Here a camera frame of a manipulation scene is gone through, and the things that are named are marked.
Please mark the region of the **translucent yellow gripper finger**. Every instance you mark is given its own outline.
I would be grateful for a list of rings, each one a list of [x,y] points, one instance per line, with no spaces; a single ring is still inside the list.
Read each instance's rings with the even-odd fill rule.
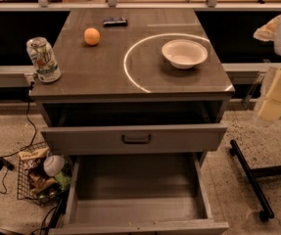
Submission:
[[[276,16],[265,25],[258,28],[254,33],[254,39],[267,42],[276,39],[277,27],[279,24],[279,16]]]
[[[281,117],[281,68],[277,69],[265,98],[258,110],[258,117],[274,121]]]

